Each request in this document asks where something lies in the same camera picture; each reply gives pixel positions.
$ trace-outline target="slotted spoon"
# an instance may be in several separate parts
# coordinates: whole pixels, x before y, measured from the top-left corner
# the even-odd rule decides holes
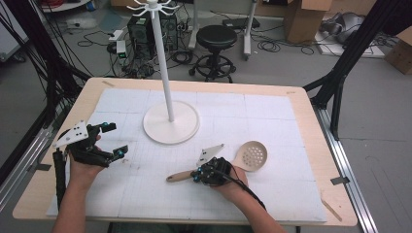
[[[266,147],[257,141],[250,141],[243,144],[236,153],[236,157],[231,162],[233,166],[240,167],[247,172],[255,172],[261,168],[267,159]],[[166,178],[170,183],[179,182],[190,178],[193,170],[171,175]]]

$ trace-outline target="perforated spoon head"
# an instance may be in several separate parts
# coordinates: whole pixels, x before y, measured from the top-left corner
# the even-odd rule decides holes
[[[267,159],[266,147],[257,141],[243,144],[236,153],[232,165],[242,168],[248,172],[257,171]]]

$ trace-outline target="round white base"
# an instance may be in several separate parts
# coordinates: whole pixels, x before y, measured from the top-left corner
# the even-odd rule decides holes
[[[166,103],[151,107],[143,119],[146,133],[153,140],[167,144],[180,144],[196,134],[199,129],[199,115],[191,105],[173,101],[175,120],[169,121]]]

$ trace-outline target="human arm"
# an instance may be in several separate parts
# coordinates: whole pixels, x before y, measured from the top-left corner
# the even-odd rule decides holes
[[[104,168],[76,162],[70,155],[70,181],[60,204],[52,232],[86,231],[86,195]]]
[[[239,179],[248,185],[245,172],[233,167],[230,176]],[[248,219],[255,233],[280,233],[286,232],[285,229],[260,205],[258,200],[251,196],[241,186],[234,182],[226,183],[221,186],[213,187],[225,199],[232,202]]]

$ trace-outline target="power adapter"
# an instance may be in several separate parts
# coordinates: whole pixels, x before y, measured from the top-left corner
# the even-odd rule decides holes
[[[123,30],[116,30],[113,36],[109,37],[109,42],[117,41],[123,35]]]

